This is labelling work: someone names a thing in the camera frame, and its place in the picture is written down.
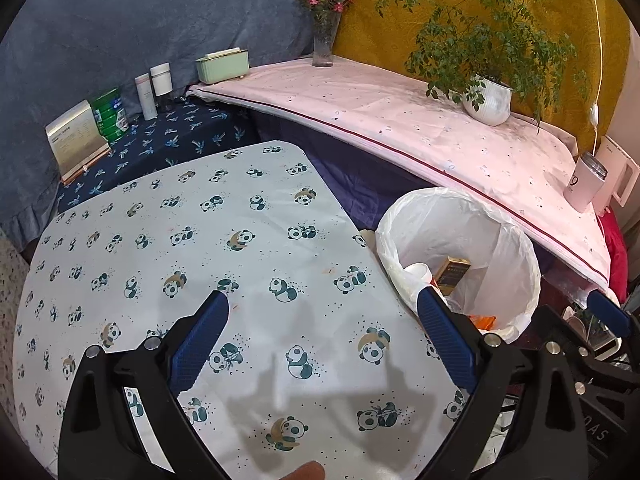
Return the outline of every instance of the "dark blue tablecloth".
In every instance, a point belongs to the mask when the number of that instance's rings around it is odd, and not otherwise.
[[[151,121],[133,121],[129,132],[71,184],[58,188],[58,211],[174,164],[255,144],[248,111],[223,103],[188,102]]]

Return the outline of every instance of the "pink table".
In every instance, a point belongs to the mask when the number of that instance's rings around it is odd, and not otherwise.
[[[562,197],[574,161],[553,134],[511,117],[486,126],[425,83],[334,58],[252,68],[243,79],[197,85],[193,94],[254,108],[337,137],[438,186],[463,189],[500,206],[527,235],[606,290],[610,259],[593,208]]]

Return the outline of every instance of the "white plastic bag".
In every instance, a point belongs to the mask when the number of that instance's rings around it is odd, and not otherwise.
[[[518,338],[538,306],[540,268],[531,240],[497,207],[467,193],[432,187],[400,197],[378,225],[376,248],[416,314],[425,283],[403,269],[421,262],[436,272],[447,256],[471,262],[447,298],[449,307],[468,316],[495,316],[491,332],[507,343]]]

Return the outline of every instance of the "panda print tablecloth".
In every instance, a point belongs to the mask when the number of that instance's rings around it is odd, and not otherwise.
[[[85,348],[135,348],[213,289],[228,296],[228,324],[178,402],[232,478],[279,479],[309,460],[327,478],[416,477],[462,395],[305,154],[284,142],[144,176],[47,227],[14,345],[20,430],[36,458],[56,473]],[[137,391],[126,396],[150,457],[168,467]]]

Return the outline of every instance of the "gray curtain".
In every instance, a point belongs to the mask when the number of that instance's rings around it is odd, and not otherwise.
[[[194,60],[240,46],[251,66],[311,49],[295,0],[27,0],[0,43],[0,228],[22,248],[50,217],[58,168],[44,126],[81,100],[171,63],[174,89],[197,80]]]

